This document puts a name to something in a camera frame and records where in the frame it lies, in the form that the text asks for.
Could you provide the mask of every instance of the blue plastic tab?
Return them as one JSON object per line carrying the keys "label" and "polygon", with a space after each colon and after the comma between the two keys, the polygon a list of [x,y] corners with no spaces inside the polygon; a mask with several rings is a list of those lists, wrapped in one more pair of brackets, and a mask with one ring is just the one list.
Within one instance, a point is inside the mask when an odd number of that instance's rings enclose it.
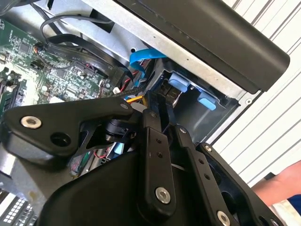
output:
{"label": "blue plastic tab", "polygon": [[210,96],[206,92],[201,93],[201,95],[198,97],[198,101],[211,111],[216,109],[216,106],[215,106],[216,100],[215,100],[215,98]]}
{"label": "blue plastic tab", "polygon": [[168,80],[168,84],[172,85],[173,87],[175,87],[176,89],[180,90],[183,93],[186,93],[187,88],[189,86],[189,82],[186,79],[177,75],[176,73],[173,73],[170,76],[170,79]]}

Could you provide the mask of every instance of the capacitor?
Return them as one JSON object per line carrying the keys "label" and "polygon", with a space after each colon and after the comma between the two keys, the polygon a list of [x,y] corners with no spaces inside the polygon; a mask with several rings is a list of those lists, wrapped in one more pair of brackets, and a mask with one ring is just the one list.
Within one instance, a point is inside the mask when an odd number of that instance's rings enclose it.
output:
{"label": "capacitor", "polygon": [[47,86],[42,86],[41,88],[44,92],[46,92],[48,90]]}

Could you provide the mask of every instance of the bolt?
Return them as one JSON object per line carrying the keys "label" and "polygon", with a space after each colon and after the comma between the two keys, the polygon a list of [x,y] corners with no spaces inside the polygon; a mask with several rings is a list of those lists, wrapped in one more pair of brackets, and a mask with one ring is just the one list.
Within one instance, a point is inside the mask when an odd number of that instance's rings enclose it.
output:
{"label": "bolt", "polygon": [[217,217],[224,226],[230,226],[230,219],[223,211],[217,211]]}
{"label": "bolt", "polygon": [[120,106],[121,106],[122,108],[124,108],[124,109],[128,109],[128,106],[125,105],[125,104],[120,104]]}
{"label": "bolt", "polygon": [[38,129],[42,126],[42,121],[34,116],[25,116],[21,119],[21,125],[29,129]]}
{"label": "bolt", "polygon": [[133,139],[133,138],[135,138],[135,136],[137,135],[137,133],[136,132],[132,132],[131,133],[131,135],[130,135],[130,139]]}
{"label": "bolt", "polygon": [[246,105],[250,105],[252,103],[252,101],[253,101],[252,99],[247,99],[246,100]]}
{"label": "bolt", "polygon": [[180,131],[181,131],[182,133],[187,133],[186,130],[183,129],[183,128],[180,128]]}
{"label": "bolt", "polygon": [[163,204],[169,204],[170,203],[170,194],[169,192],[163,188],[158,187],[155,191],[157,199],[162,202]]}
{"label": "bolt", "polygon": [[211,147],[209,147],[208,145],[205,145],[205,149],[206,149],[207,151],[209,151],[209,152],[212,152]]}
{"label": "bolt", "polygon": [[154,118],[157,117],[156,114],[155,114],[154,112],[151,112],[150,115],[151,115],[152,117],[154,117]]}
{"label": "bolt", "polygon": [[271,219],[271,221],[272,221],[273,226],[279,226],[279,224],[274,219]]}

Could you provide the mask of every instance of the yellow wire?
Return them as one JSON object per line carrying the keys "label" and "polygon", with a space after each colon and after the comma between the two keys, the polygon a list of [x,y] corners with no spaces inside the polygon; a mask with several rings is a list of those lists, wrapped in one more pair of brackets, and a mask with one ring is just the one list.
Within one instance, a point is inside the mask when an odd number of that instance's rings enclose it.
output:
{"label": "yellow wire", "polygon": [[137,100],[141,100],[142,98],[143,98],[143,96],[137,96],[137,97],[134,97],[132,99],[128,99],[127,102],[131,103],[131,102],[134,102],[134,101],[137,101]]}

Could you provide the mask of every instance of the black metal bracket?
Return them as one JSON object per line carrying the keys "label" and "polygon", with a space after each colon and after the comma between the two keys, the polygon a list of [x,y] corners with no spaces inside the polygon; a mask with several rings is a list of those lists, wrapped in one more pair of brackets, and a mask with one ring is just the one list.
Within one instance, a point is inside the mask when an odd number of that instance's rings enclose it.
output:
{"label": "black metal bracket", "polygon": [[[110,145],[103,134],[107,123],[128,120],[132,114],[132,107],[121,98],[16,107],[3,115],[1,141],[13,155],[60,169],[77,151]],[[34,116],[41,125],[36,129],[22,125],[26,116]]]}

